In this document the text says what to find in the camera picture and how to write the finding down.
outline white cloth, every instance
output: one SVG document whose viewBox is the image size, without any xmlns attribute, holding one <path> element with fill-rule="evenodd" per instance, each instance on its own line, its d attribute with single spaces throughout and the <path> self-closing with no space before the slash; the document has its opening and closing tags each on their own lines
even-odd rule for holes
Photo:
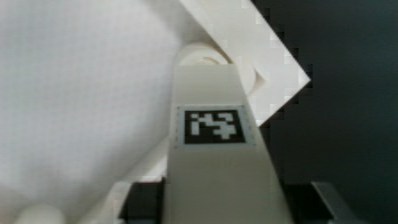
<svg viewBox="0 0 398 224">
<path fill-rule="evenodd" d="M 72 223 L 166 135 L 173 55 L 207 41 L 175 0 L 1 0 L 0 223 Z"/>
</svg>

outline black background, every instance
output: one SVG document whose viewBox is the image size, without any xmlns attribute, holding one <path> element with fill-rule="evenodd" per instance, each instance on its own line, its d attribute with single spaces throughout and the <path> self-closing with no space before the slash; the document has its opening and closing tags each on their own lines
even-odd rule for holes
<svg viewBox="0 0 398 224">
<path fill-rule="evenodd" d="M 278 176 L 331 182 L 356 216 L 395 224 L 398 1 L 253 4 L 312 75 L 260 126 Z"/>
</svg>

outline black square marker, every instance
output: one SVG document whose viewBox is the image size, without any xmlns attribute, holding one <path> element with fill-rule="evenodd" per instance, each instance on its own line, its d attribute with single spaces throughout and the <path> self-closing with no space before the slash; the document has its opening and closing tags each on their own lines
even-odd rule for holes
<svg viewBox="0 0 398 224">
<path fill-rule="evenodd" d="M 184 111 L 184 144 L 244 142 L 237 110 Z"/>
</svg>

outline white surface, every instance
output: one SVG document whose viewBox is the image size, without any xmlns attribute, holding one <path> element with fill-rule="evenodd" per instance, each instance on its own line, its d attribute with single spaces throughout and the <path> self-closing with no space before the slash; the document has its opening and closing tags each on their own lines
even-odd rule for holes
<svg viewBox="0 0 398 224">
<path fill-rule="evenodd" d="M 171 60 L 205 39 L 177 1 L 1 0 L 0 223 L 70 223 L 166 135 Z"/>
<path fill-rule="evenodd" d="M 218 95 L 203 94 L 218 89 Z M 216 107 L 241 108 L 255 144 L 184 144 L 182 111 Z M 164 224 L 292 224 L 234 65 L 175 69 L 163 208 Z"/>
<path fill-rule="evenodd" d="M 33 205 L 22 210 L 15 224 L 65 224 L 61 211 L 52 206 Z"/>
</svg>

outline white plastic part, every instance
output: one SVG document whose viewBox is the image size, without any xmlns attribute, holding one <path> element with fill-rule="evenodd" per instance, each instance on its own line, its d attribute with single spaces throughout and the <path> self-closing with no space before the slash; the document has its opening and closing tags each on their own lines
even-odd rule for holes
<svg viewBox="0 0 398 224">
<path fill-rule="evenodd" d="M 52 206 L 33 205 L 20 211 L 13 224 L 65 224 L 65 217 Z"/>
<path fill-rule="evenodd" d="M 237 66 L 253 117 L 260 123 L 307 84 L 307 75 L 251 2 L 179 1 Z"/>
<path fill-rule="evenodd" d="M 292 224 L 235 66 L 177 66 L 171 84 L 163 223 Z M 184 111 L 214 108 L 241 108 L 248 137 L 239 144 L 186 144 Z"/>
<path fill-rule="evenodd" d="M 179 51 L 175 65 L 225 65 L 227 60 L 219 52 L 203 43 L 189 44 Z"/>
</svg>

